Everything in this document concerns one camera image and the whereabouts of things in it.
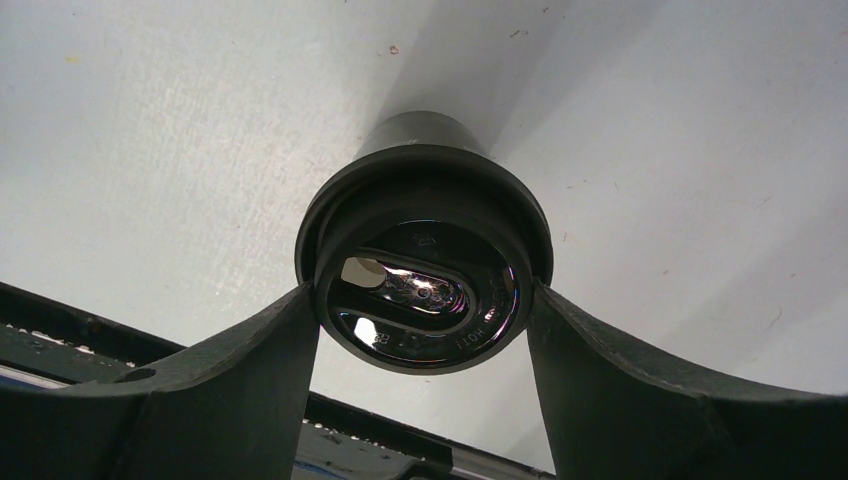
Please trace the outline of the black takeout cup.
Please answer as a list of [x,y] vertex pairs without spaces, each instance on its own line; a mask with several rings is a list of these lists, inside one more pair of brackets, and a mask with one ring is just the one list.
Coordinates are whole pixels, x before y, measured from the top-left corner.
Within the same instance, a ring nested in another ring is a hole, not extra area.
[[365,137],[354,159],[389,148],[414,145],[451,147],[488,156],[482,143],[458,120],[432,111],[410,111],[377,124]]

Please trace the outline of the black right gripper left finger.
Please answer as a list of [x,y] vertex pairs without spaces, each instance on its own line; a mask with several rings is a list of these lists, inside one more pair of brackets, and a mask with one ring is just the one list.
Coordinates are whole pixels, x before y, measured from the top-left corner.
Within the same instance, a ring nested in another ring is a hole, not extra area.
[[5,479],[288,479],[319,328],[302,284],[106,381],[1,389]]

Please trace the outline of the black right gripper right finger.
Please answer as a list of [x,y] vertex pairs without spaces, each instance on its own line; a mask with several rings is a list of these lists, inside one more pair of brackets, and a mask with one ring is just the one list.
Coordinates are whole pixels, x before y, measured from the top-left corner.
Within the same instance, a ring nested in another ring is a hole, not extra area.
[[843,479],[847,399],[721,373],[537,284],[528,326],[560,479]]

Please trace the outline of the black cup lid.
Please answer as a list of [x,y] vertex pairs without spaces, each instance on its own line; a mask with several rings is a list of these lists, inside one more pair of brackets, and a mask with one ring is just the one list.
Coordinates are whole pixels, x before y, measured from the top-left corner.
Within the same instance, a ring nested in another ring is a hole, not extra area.
[[408,375],[501,352],[554,265],[530,190],[483,155],[437,145],[368,153],[333,175],[304,215],[294,262],[333,340]]

